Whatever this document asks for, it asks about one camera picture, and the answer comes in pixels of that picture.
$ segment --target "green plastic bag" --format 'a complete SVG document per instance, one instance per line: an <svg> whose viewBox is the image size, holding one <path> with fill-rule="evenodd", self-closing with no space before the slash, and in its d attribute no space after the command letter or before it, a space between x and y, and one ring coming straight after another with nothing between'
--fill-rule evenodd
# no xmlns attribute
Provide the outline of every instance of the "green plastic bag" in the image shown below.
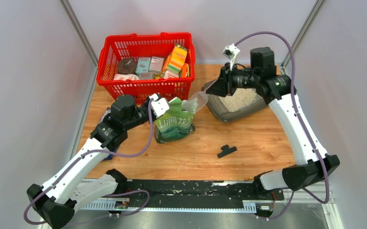
<svg viewBox="0 0 367 229"><path fill-rule="evenodd" d="M174 98L169 102L170 109L155 121L155 140L157 143L167 143L182 139L195 131L194 115L182 111L182 100Z"/></svg>

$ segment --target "gray litter box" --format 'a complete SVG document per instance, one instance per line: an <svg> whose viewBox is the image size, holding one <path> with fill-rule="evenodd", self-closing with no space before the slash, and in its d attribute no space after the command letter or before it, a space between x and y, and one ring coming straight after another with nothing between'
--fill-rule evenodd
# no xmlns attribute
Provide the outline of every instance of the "gray litter box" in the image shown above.
<svg viewBox="0 0 367 229"><path fill-rule="evenodd" d="M212 81L206 83L202 87L202 90L211 83ZM255 94L255 99L252 101L250 105L245 106L237 111L230 112L229 109L227 109L227 107L222 102L221 97L216 95L209 95L209 101L207 102L207 107L218 120L228 123L237 120L239 118L248 116L250 114L253 114L255 112L258 112L266 108L267 105L265 104L265 101L261 96Z"/></svg>

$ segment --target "wood surface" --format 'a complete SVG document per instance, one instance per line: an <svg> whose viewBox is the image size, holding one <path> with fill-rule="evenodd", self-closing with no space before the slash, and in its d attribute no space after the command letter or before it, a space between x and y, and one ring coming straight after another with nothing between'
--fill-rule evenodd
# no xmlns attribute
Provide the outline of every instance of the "wood surface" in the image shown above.
<svg viewBox="0 0 367 229"><path fill-rule="evenodd" d="M220 67L196 65L189 96L217 78ZM97 85L79 148L113 102L108 92ZM194 116L194 125L193 134L175 142L158 144L152 136L151 145L143 155L102 161L87 177L99 178L107 170L116 168L129 179L244 180L294 164L290 143L269 107L232 123L222 123L205 106ZM129 130L128 139L118 152L135 154L142 150L149 128L146 123ZM217 154L224 145L236 146L238 150L218 159Z"/></svg>

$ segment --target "red plastic basket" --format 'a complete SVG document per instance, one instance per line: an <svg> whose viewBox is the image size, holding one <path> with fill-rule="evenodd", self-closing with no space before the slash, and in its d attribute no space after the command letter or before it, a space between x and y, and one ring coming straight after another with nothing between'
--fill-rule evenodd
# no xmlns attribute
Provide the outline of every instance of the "red plastic basket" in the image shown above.
<svg viewBox="0 0 367 229"><path fill-rule="evenodd" d="M136 61L139 57L164 57L172 51L175 44L187 48L186 63L190 66L190 77L169 78L159 80L113 80L117 74L117 65L121 59L133 57ZM195 48L192 45L192 36L187 32L166 33L160 35L138 36L130 35L109 36L101 51L98 62L97 83L116 99L121 94L131 94L137 104L142 104L145 99L154 93L160 93L168 100L174 97L188 99L191 83L194 81L195 72Z"/></svg>

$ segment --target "gray wall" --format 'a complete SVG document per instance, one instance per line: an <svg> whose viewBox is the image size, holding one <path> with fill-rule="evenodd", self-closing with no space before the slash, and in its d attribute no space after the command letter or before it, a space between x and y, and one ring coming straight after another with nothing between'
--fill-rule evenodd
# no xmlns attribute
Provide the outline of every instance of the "gray wall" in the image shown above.
<svg viewBox="0 0 367 229"><path fill-rule="evenodd" d="M367 1L328 0L296 51L296 86L346 229L367 228Z"/></svg>
<svg viewBox="0 0 367 229"><path fill-rule="evenodd" d="M94 71L58 1L0 1L0 228L35 228L26 189L70 158Z"/></svg>
<svg viewBox="0 0 367 229"><path fill-rule="evenodd" d="M97 56L114 34L192 34L199 63L224 63L227 44L258 31L275 31L293 42L316 0L69 0ZM250 47L271 46L277 62L287 49L278 38L243 42L238 61L249 63Z"/></svg>

